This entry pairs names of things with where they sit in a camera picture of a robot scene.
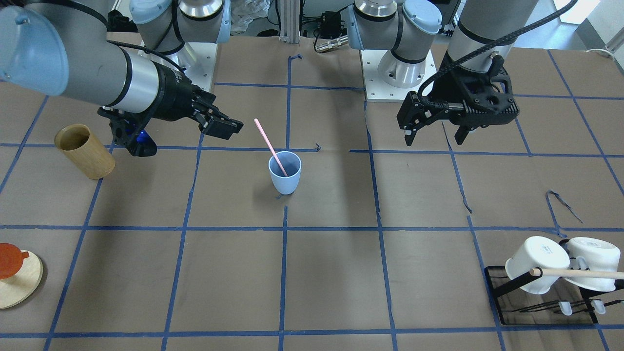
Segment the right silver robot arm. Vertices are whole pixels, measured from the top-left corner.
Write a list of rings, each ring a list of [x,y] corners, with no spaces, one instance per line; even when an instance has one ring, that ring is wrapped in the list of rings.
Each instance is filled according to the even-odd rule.
[[[119,146],[153,147],[152,118],[191,118],[201,133],[229,139],[243,123],[221,113],[215,95],[196,86],[175,60],[189,42],[222,43],[230,35],[228,0],[132,0],[143,46],[107,39],[111,0],[20,0],[1,3],[1,78],[49,96],[99,106]]]

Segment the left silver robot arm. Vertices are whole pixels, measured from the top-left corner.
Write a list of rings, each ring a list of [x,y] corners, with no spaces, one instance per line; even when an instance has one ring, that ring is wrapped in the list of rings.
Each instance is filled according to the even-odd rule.
[[[383,50],[377,69],[388,84],[408,89],[397,124],[412,145],[417,131],[439,120],[458,127],[462,144],[477,128],[505,125],[519,115],[506,58],[533,12],[534,0],[468,0],[437,73],[423,77],[434,38],[444,27],[429,0],[356,0],[346,11],[349,45]]]

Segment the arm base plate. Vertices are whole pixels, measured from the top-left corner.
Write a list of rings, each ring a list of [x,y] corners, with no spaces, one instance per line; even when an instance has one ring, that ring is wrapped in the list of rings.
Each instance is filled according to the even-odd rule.
[[[416,64],[395,58],[390,50],[363,50],[360,56],[368,102],[402,102],[437,72],[432,51]]]
[[[184,74],[192,81],[192,84],[199,86],[202,90],[212,93],[213,75],[216,62],[216,50],[218,44],[215,43],[189,43],[180,42],[177,39],[165,39],[161,46],[156,49],[165,55],[178,66],[184,69]],[[172,64],[159,58],[157,55],[138,51],[132,58],[133,78],[131,88],[137,88],[147,97],[156,97],[158,89],[158,74],[149,64],[148,60],[162,64],[162,66],[176,69]]]

